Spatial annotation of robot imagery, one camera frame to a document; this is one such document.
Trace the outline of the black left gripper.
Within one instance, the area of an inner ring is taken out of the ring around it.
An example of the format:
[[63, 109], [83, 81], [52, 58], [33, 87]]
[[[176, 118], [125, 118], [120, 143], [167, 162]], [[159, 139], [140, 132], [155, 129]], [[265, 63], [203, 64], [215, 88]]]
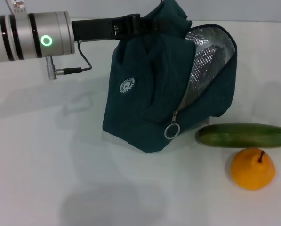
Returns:
[[78, 20], [72, 22], [75, 41], [122, 40], [141, 32], [166, 32], [166, 19], [148, 19], [139, 14], [116, 18]]

